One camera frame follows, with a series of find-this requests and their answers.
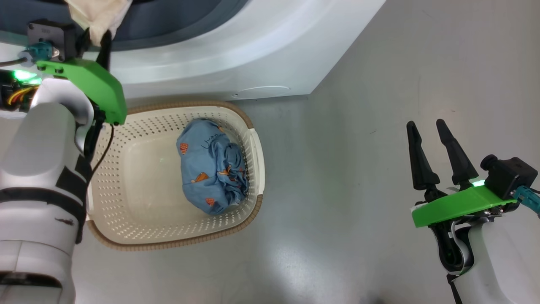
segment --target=white cloth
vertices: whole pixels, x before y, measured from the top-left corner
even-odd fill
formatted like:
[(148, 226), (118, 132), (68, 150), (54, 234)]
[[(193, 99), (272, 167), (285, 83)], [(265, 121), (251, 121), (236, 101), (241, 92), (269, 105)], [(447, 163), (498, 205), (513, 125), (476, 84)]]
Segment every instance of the white cloth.
[(90, 28), (92, 44), (99, 47), (107, 30), (112, 37), (124, 20), (132, 0), (65, 0), (71, 18), (83, 29)]

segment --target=blue garment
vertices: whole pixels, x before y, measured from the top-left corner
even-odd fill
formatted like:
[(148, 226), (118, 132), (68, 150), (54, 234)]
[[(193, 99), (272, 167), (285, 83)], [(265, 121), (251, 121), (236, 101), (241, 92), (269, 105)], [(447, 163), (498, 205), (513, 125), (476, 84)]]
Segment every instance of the blue garment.
[(208, 214), (240, 203), (249, 187), (240, 147), (210, 120), (190, 122), (176, 141), (184, 195)]

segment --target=teal connector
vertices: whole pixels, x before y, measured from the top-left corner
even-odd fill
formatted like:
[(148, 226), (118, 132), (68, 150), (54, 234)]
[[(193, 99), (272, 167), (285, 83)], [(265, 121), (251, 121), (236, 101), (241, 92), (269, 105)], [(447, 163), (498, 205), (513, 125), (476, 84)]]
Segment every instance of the teal connector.
[(31, 67), (40, 60), (50, 60), (53, 57), (54, 48), (50, 42), (38, 42), (29, 45), (26, 49), (18, 54), (19, 58), (26, 58), (26, 61), (21, 63), (23, 67)]
[(538, 197), (536, 193), (532, 192), (531, 189), (525, 186), (519, 186), (514, 191), (512, 196), (522, 205), (532, 209), (532, 211), (534, 211), (538, 217), (540, 217), (540, 197)]

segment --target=yellow wire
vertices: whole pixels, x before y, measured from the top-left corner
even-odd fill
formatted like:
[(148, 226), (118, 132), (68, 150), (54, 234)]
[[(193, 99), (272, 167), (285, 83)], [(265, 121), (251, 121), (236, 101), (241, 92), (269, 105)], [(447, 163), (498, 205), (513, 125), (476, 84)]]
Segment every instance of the yellow wire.
[(34, 89), (34, 87), (29, 87), (29, 88), (22, 89), (22, 90), (17, 91), (16, 93), (11, 94), (11, 96), (8, 99), (8, 104), (11, 105), (11, 102), (13, 101), (13, 99), (15, 99), (16, 96), (20, 96), (21, 94), (24, 94), (26, 92), (30, 92), (33, 89)]

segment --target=laundry basket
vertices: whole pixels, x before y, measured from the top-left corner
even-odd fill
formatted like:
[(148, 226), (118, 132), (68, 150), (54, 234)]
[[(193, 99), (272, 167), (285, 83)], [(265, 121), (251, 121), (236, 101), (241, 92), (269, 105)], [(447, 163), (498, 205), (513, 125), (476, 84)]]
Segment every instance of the laundry basket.
[[(241, 146), (249, 189), (238, 206), (207, 215), (182, 192), (176, 140), (189, 122), (208, 118)], [(101, 132), (93, 166), (111, 135)], [(262, 203), (265, 166), (261, 143), (247, 115), (226, 102), (178, 102), (130, 110), (114, 128), (109, 152), (97, 169), (88, 195), (87, 226), (104, 245), (117, 250), (183, 246), (238, 232), (255, 218)]]

